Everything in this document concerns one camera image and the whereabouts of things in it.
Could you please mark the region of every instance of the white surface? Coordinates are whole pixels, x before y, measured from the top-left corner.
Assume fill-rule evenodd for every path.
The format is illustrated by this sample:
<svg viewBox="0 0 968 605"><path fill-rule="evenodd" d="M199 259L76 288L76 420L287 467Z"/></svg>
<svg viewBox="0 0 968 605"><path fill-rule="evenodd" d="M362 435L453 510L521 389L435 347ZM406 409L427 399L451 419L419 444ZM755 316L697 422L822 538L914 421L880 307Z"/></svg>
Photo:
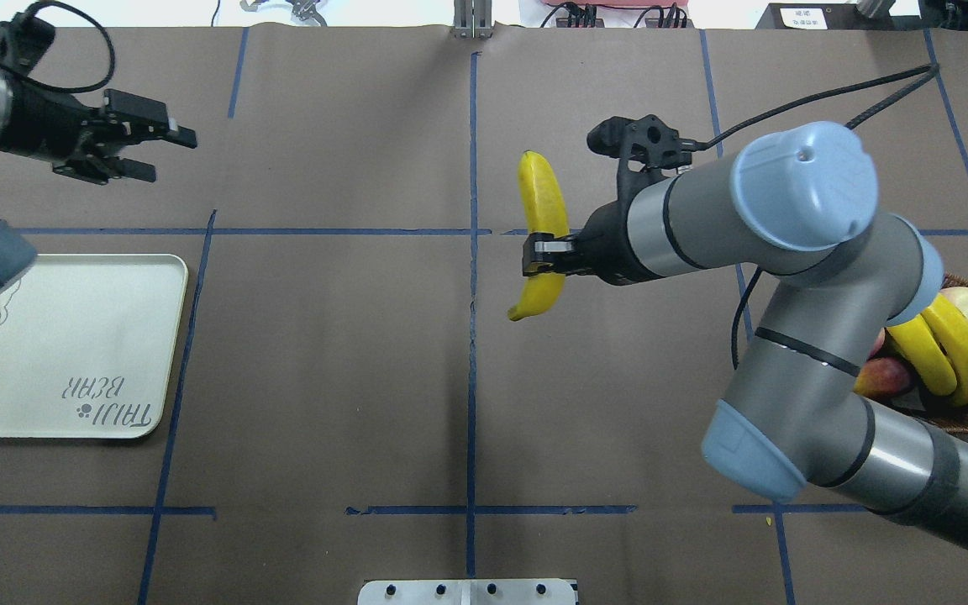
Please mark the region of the white surface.
<svg viewBox="0 0 968 605"><path fill-rule="evenodd" d="M806 0L777 0L803 4ZM856 3L856 0L825 0L823 3ZM247 26L264 22L293 22L289 3L269 0L256 13L241 10L239 0L223 0L216 24ZM0 0L0 20L28 7L30 0ZM216 0L72 0L70 4L88 12L108 27L207 26ZM767 0L689 0L689 18L703 29L752 29L760 20ZM323 0L319 14L331 26L415 26L450 24L454 20L453 0ZM494 0L492 16L496 22L537 27L550 11L541 0ZM608 27L630 26L639 11L610 11L600 8L598 16ZM918 0L898 0L892 15L917 15ZM41 18L56 26L80 26L84 20L58 8L47 8Z"/></svg>
<svg viewBox="0 0 968 605"><path fill-rule="evenodd" d="M187 273L172 254L40 255L0 296L0 437L154 429Z"/></svg>
<svg viewBox="0 0 968 605"><path fill-rule="evenodd" d="M780 8L783 23L794 29L827 29L821 8Z"/></svg>
<svg viewBox="0 0 968 605"><path fill-rule="evenodd" d="M487 592L494 583L495 594ZM443 585L443 594L435 593ZM545 586L543 594L537 586ZM387 594L394 586L395 593ZM513 581L370 581L357 593L357 605L576 605L577 593L568 581L558 578Z"/></svg>

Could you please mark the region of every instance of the tray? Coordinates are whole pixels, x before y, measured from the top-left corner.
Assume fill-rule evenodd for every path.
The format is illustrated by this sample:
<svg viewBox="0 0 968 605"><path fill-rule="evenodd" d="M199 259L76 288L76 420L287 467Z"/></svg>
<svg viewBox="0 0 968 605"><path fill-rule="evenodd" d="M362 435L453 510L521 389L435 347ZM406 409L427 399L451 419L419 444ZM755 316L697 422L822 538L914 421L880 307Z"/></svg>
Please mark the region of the tray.
<svg viewBox="0 0 968 605"><path fill-rule="evenodd" d="M41 254L0 296L0 437L151 432L187 278L172 254Z"/></svg>

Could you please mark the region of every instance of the metal bracket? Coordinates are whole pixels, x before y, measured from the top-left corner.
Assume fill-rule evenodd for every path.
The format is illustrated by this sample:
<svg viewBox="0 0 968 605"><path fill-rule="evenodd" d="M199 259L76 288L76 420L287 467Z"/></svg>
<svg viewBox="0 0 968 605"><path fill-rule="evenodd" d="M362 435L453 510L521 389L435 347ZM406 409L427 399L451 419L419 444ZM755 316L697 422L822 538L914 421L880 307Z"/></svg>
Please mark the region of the metal bracket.
<svg viewBox="0 0 968 605"><path fill-rule="evenodd" d="M454 0L455 38L492 37L492 0Z"/></svg>
<svg viewBox="0 0 968 605"><path fill-rule="evenodd" d="M506 581L370 581L357 605L577 605L577 583L558 578Z"/></svg>
<svg viewBox="0 0 968 605"><path fill-rule="evenodd" d="M268 0L241 0L241 10L247 13L254 13L260 10L260 5L266 3ZM291 4L291 15L296 19L307 22L307 20L314 20L314 22L320 24L320 26L327 27L327 20L324 19L323 15L319 14L316 4L319 4L322 0L286 0Z"/></svg>

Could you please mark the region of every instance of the floor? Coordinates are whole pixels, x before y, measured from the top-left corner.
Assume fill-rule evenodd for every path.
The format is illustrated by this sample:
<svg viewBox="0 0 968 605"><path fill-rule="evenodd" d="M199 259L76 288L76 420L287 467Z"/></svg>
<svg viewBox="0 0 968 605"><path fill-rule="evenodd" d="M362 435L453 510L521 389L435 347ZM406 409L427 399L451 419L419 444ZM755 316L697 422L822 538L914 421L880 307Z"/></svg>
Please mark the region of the floor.
<svg viewBox="0 0 968 605"><path fill-rule="evenodd" d="M372 579L458 577L573 578L585 604L968 602L968 552L814 487L761 501L700 459L749 266L573 279L552 313L504 318L522 150L581 225L614 196L584 146L599 120L656 113L703 140L930 57L938 85L860 135L882 206L968 278L968 34L112 35L114 86L166 101L200 148L131 149L159 181L105 188L0 154L0 215L45 253L184 258L180 352L149 437L0 440L3 604L354 602ZM76 51L95 32L60 36L34 75L97 80Z"/></svg>

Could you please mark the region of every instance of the banana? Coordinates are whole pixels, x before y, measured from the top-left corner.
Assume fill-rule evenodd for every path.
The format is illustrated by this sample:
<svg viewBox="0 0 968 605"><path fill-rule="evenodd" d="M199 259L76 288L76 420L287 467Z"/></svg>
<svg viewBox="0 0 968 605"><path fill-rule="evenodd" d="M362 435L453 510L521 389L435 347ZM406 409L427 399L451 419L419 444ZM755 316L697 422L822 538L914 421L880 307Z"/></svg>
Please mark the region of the banana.
<svg viewBox="0 0 968 605"><path fill-rule="evenodd" d="M958 380L951 360L941 351L921 315L904 324L888 327L887 333L891 335L898 352L918 371L921 382L925 383L930 393L945 397L955 392Z"/></svg>
<svg viewBox="0 0 968 605"><path fill-rule="evenodd" d="M951 405L968 405L968 321L965 315L944 295L937 294L933 303L921 312L921 317L944 347L954 367L958 387L951 394Z"/></svg>
<svg viewBox="0 0 968 605"><path fill-rule="evenodd" d="M555 172L544 156L532 150L522 154L518 164L518 188L522 192L530 233L553 234L557 238L570 234L566 203L562 202ZM558 300L565 282L566 276L561 273L530 276L525 281L522 298L518 305L507 311L507 318L516 322L544 313Z"/></svg>

